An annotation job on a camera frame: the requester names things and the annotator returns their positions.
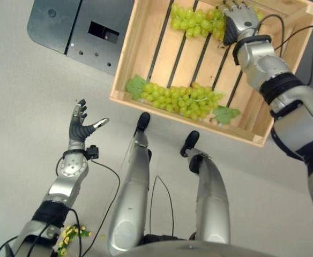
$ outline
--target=green grape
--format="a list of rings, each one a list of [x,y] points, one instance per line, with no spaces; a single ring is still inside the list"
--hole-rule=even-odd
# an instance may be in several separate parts
[[[192,87],[187,87],[187,94],[191,95],[191,93],[192,93]]]
[[[152,83],[147,83],[143,86],[143,90],[147,93],[152,93],[153,92],[153,84]]]
[[[214,30],[214,25],[212,25],[212,23],[209,24],[209,28],[208,28],[208,31],[210,33],[212,33],[212,31]]]
[[[222,30],[216,30],[215,31],[215,38],[219,41],[223,40],[224,31]]]
[[[214,19],[223,19],[223,13],[219,9],[214,9]]]
[[[165,97],[163,95],[160,95],[158,98],[157,98],[157,101],[160,102],[160,103],[165,103]]]
[[[173,19],[171,21],[171,28],[172,29],[179,29],[180,23],[181,23],[180,19],[177,19],[177,18]]]
[[[212,100],[207,100],[207,101],[206,101],[206,105],[207,105],[210,109],[212,109],[213,104],[214,104],[214,102],[213,102]]]
[[[183,114],[184,114],[184,117],[188,118],[188,117],[191,116],[192,111],[188,109],[188,110],[186,110],[186,112],[184,112]]]
[[[179,7],[177,9],[177,14],[178,14],[179,18],[181,18],[182,20],[184,20],[187,16],[187,12],[182,7]]]
[[[192,19],[189,20],[189,28],[195,27],[196,24],[197,24],[197,23],[196,23],[196,20],[195,20],[194,18],[192,18]]]
[[[189,22],[187,20],[182,20],[180,23],[180,29],[187,29],[189,27]]]
[[[214,16],[215,16],[215,11],[214,11],[214,9],[208,9],[208,10],[206,11],[205,18],[206,18],[207,20],[212,20],[212,19],[214,18]]]
[[[172,98],[173,98],[173,99],[178,99],[178,98],[179,98],[179,92],[178,92],[178,91],[174,91],[174,92],[172,93]]]
[[[205,112],[201,112],[199,116],[200,116],[200,118],[205,119],[207,114]]]
[[[191,103],[192,103],[192,100],[191,100],[191,99],[185,100],[185,105],[186,105],[186,106],[190,106]]]
[[[198,97],[197,91],[192,91],[192,93],[191,93],[191,98],[192,98],[192,99],[197,99],[197,97]]]
[[[207,106],[207,105],[201,106],[201,107],[199,107],[199,108],[200,108],[200,110],[201,110],[202,112],[205,112],[206,114],[209,114],[210,111],[211,111],[211,108],[210,108],[209,106]]]
[[[180,108],[179,108],[179,106],[173,106],[172,105],[172,107],[173,107],[173,110],[174,110],[174,112],[177,114],[177,113],[179,113],[179,111],[180,111]]]
[[[178,16],[177,13],[174,13],[174,12],[171,11],[171,18],[172,19],[179,19],[179,16]]]
[[[192,104],[190,105],[190,108],[191,108],[192,111],[199,110],[199,106],[198,106],[197,103],[192,103]]]
[[[165,88],[164,88],[164,87],[159,87],[159,88],[158,88],[158,92],[160,93],[160,95],[164,95],[164,93],[165,93]]]
[[[153,90],[158,91],[159,85],[157,83],[153,83]]]
[[[179,100],[178,105],[179,105],[179,107],[185,107],[186,106],[184,100]]]
[[[169,90],[169,88],[165,88],[165,92],[163,94],[166,98],[170,97],[171,96],[171,92]]]
[[[199,106],[205,106],[206,102],[205,101],[199,101],[198,104],[199,104]]]
[[[179,87],[179,94],[182,96],[182,95],[185,95],[187,92],[187,88],[186,87]]]
[[[223,20],[216,20],[216,28],[223,29],[225,27],[225,23]]]
[[[159,108],[160,109],[165,109],[166,108],[166,104],[165,103],[161,103]]]
[[[197,82],[192,82],[192,83],[191,83],[191,87],[192,87],[192,88],[198,88],[198,87],[200,87],[200,84],[197,83]]]
[[[204,19],[204,20],[202,20],[202,21],[200,22],[200,26],[201,26],[203,29],[208,30],[208,29],[210,28],[210,21]]]
[[[193,36],[199,36],[200,35],[200,31],[201,31],[201,28],[199,25],[196,25],[194,28],[193,28]]]
[[[217,102],[213,102],[212,109],[217,109],[219,107],[219,104]]]
[[[178,5],[173,3],[171,6],[171,12],[174,12],[175,14],[177,14],[178,8],[179,8]]]
[[[181,114],[185,114],[185,112],[186,112],[187,110],[188,110],[187,107],[181,107],[179,111],[180,111]]]
[[[150,101],[150,102],[153,102],[154,99],[155,99],[155,97],[153,95],[148,95],[147,98],[146,98],[146,100]]]
[[[204,92],[205,93],[211,92],[211,87],[204,87]]]
[[[173,111],[172,105],[170,105],[170,104],[166,105],[166,111],[172,112]]]
[[[155,99],[157,99],[160,96],[159,91],[153,91],[152,95],[154,96]]]
[[[202,34],[202,36],[208,36],[209,35],[209,31],[207,29],[204,29],[204,28],[202,28],[200,33]]]
[[[171,94],[172,94],[173,92],[177,91],[178,88],[176,88],[176,87],[174,87],[174,86],[171,86],[171,87],[169,88],[169,90],[170,90],[170,92],[171,92]]]
[[[204,92],[204,88],[203,87],[198,87],[196,88],[196,92],[197,92],[197,97],[199,96],[205,96],[205,92]]]
[[[223,94],[215,94],[214,101],[221,100],[223,98]]]
[[[186,20],[190,20],[193,17],[193,9],[191,7],[187,8],[186,13]]]
[[[187,39],[191,38],[193,36],[193,28],[188,28],[185,36],[187,37]]]
[[[262,14],[262,12],[257,11],[257,17],[258,17],[258,20],[261,21],[264,18],[264,15]]]
[[[192,113],[192,114],[191,114],[191,119],[192,119],[193,121],[197,121],[197,120],[198,120],[198,115]]]
[[[198,109],[196,109],[196,110],[192,110],[192,113],[195,113],[195,114],[197,114],[197,115],[199,116],[202,112],[201,112],[200,109],[198,108]]]
[[[159,108],[159,107],[160,107],[160,102],[159,102],[159,101],[154,101],[153,104],[152,104],[152,106],[153,106],[154,108]]]
[[[140,98],[146,99],[148,96],[149,96],[149,93],[147,93],[147,92],[142,92],[141,95],[140,95]]]
[[[215,97],[215,93],[212,92],[212,91],[209,91],[209,92],[206,93],[206,97],[207,98],[213,98],[213,97]]]
[[[196,10],[195,20],[197,23],[200,23],[203,20],[203,11],[201,9]]]

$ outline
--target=wooden slat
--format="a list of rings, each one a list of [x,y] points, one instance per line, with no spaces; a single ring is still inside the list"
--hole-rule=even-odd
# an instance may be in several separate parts
[[[202,2],[214,6],[222,4],[222,0],[202,0]],[[292,14],[306,5],[313,6],[312,2],[306,0],[253,0],[251,2],[257,7],[263,6],[265,9],[272,9],[273,13],[283,14]]]
[[[265,133],[269,129],[270,123],[273,123],[273,118],[270,115],[270,107],[266,102],[264,102],[260,109],[255,125],[252,129],[252,133],[260,135],[262,137],[267,136],[265,135]]]
[[[203,86],[211,86],[214,82],[220,61],[225,52],[223,48],[218,48],[218,42],[213,36],[210,37],[208,47],[205,51],[202,64],[199,68],[196,82]]]
[[[240,81],[239,86],[236,89],[232,103],[230,104],[231,108],[239,109],[241,112],[241,114],[239,116],[232,119],[232,122],[231,122],[232,126],[238,126],[239,125],[239,123],[243,117],[243,114],[245,112],[245,109],[247,107],[247,104],[248,104],[247,99],[249,99],[251,97],[253,91],[254,91],[253,88],[248,85],[247,77],[244,74],[242,76],[242,79]]]
[[[125,83],[132,75],[133,64],[139,47],[136,42],[142,39],[141,31],[145,24],[141,21],[146,18],[149,3],[150,1],[145,0],[135,0],[134,2],[111,94],[115,90],[124,91]]]
[[[192,0],[175,0],[174,2],[179,6],[183,6],[184,8],[192,7],[194,3]],[[183,31],[175,31],[172,29],[170,27],[170,22],[171,19],[168,21],[167,28],[160,46],[160,52],[158,58],[156,59],[151,77],[151,81],[158,83],[158,85],[162,87],[167,86],[179,47],[184,36]],[[150,29],[148,33],[154,33],[154,30]]]
[[[139,42],[136,42],[139,44],[139,50],[136,55],[136,60],[138,61],[135,62],[133,72],[144,79],[147,78],[151,66],[169,3],[169,0],[151,1],[148,9],[153,10],[153,13],[149,13],[146,16],[146,25],[142,32],[143,36]]]
[[[198,2],[197,9],[202,9],[203,12],[213,8],[213,6],[208,5],[203,2]],[[189,86],[192,82],[192,76],[196,69],[197,62],[202,52],[206,38],[203,36],[192,37],[186,40],[181,58],[179,60],[176,72],[174,74],[173,86]]]
[[[226,62],[222,68],[221,76],[220,76],[220,78],[217,81],[217,84],[215,86],[215,90],[223,91],[226,94],[219,101],[220,105],[226,105],[227,104],[228,99],[230,97],[230,94],[231,94],[233,87],[235,85],[236,78],[240,72],[240,67],[236,66],[236,64],[234,62],[233,49],[234,49],[234,47],[230,48]]]
[[[307,14],[304,18],[300,19],[296,23],[294,26],[294,31],[310,25],[313,25],[313,16]],[[294,73],[298,69],[304,54],[305,47],[307,46],[308,40],[310,38],[310,34],[311,29],[301,31],[294,35],[288,42],[283,58]]]
[[[264,102],[263,97],[253,90],[251,97],[249,98],[246,109],[243,112],[239,127],[251,131],[259,115],[261,106]]]
[[[299,9],[295,13],[284,18],[285,27],[290,27],[290,26],[292,27],[298,22],[299,19],[304,18],[307,14],[313,15],[313,6],[311,5],[304,6],[303,8]],[[270,28],[269,33],[273,35],[273,34],[280,32],[280,30],[281,30],[281,25],[278,22],[274,24],[272,28]]]
[[[208,130],[210,132],[214,132],[214,133],[219,134],[219,135],[224,135],[226,137],[229,137],[229,138],[241,141],[241,142],[249,143],[250,145],[254,145],[257,147],[263,146],[263,144],[260,143],[260,141],[259,141],[259,137],[251,138],[250,137],[251,134],[248,132],[247,132],[248,134],[245,134],[245,135],[248,135],[249,138],[247,138],[247,139],[244,138],[242,136],[242,134],[244,134],[244,132],[240,128],[233,128],[232,130],[230,130],[230,127],[219,128],[217,126],[213,126],[212,124],[208,124],[208,123],[204,123],[204,122],[194,122],[191,119],[184,118],[184,117],[177,115],[177,114],[170,114],[169,112],[153,108],[150,105],[146,105],[146,104],[143,104],[143,103],[140,103],[137,101],[121,101],[121,100],[115,99],[113,97],[110,97],[110,100],[117,102],[117,103],[120,103],[120,104],[127,105],[127,106],[132,107],[132,108],[137,108],[137,109],[142,110],[142,111],[147,111],[151,114],[155,114],[155,115],[158,115],[158,116],[161,116],[164,118],[172,119],[172,120],[175,120],[177,122],[185,123],[185,124],[190,125],[190,126],[195,126],[195,127],[198,127],[198,128],[204,129],[204,130]]]

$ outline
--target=black joint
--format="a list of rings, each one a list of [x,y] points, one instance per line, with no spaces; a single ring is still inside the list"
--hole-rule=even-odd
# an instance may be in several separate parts
[[[189,237],[190,241],[196,240],[196,232],[192,233],[192,235]]]
[[[240,48],[247,43],[252,43],[256,41],[269,41],[271,43],[272,39],[269,35],[257,35],[257,36],[249,36],[245,39],[242,39],[238,41],[238,43],[235,45],[233,50],[233,56],[234,56],[234,62],[236,65],[239,65],[239,60],[237,59],[237,53],[239,52]]]
[[[150,159],[150,162],[151,162],[151,159],[152,159],[152,151],[148,149],[148,158]]]
[[[202,163],[202,160],[203,160],[203,156],[198,154],[198,155],[195,155],[191,161],[190,161],[190,164],[189,164],[189,169],[191,172],[195,173],[195,174],[199,174],[199,168],[200,168],[200,165]]]
[[[199,139],[199,132],[196,130],[191,131],[185,140],[184,146],[180,150],[181,156],[183,156],[185,158],[188,157],[186,150],[187,149],[193,149],[193,147],[195,147],[198,139]]]
[[[147,234],[147,235],[143,236],[139,245],[147,245],[147,244],[155,243],[155,242],[175,241],[175,240],[183,240],[183,239],[173,237],[173,236],[166,236],[166,235],[157,236],[157,235]]]
[[[82,126],[77,122],[71,122],[69,137],[74,141],[84,142],[96,129],[93,126]]]
[[[78,104],[80,104],[81,106],[84,106],[84,105],[86,105],[86,101],[84,99],[82,99],[79,101]]]
[[[45,222],[61,228],[68,212],[68,207],[61,203],[45,201],[36,210],[32,220]]]
[[[87,147],[85,157],[87,160],[98,159],[98,157],[99,157],[98,147],[95,145],[91,145],[90,147]]]
[[[148,112],[143,112],[140,115],[139,121],[137,121],[136,129],[145,131],[150,123],[151,115]]]
[[[282,73],[262,84],[260,94],[265,99],[265,102],[270,104],[276,97],[289,89],[302,86],[301,82],[295,75],[290,72]]]
[[[236,42],[237,39],[237,30],[235,27],[234,21],[231,17],[226,18],[226,30],[225,35],[223,37],[223,44],[225,46],[229,46]]]

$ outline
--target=robotic hand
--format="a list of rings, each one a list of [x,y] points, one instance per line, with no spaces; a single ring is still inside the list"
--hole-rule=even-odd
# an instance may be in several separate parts
[[[86,114],[85,100],[81,100],[72,113],[69,129],[69,146],[63,154],[58,177],[53,182],[42,204],[36,210],[12,246],[7,256],[54,256],[53,246],[60,234],[60,228],[74,204],[80,184],[88,173],[87,160],[98,158],[98,148],[85,150],[85,140],[95,130],[109,122],[104,118],[90,126],[83,126]]]
[[[270,36],[257,35],[260,24],[249,4],[224,1],[219,9],[227,17],[223,42],[236,42],[236,65],[240,64],[249,85],[270,106],[275,143],[288,156],[307,165],[313,201],[313,89],[303,85],[284,60],[275,55]]]

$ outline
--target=rectangular slot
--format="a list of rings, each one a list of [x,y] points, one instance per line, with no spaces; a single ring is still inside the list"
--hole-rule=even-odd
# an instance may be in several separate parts
[[[119,32],[110,28],[104,27],[98,23],[91,21],[88,32],[100,39],[106,40],[110,43],[116,44],[118,40]]]

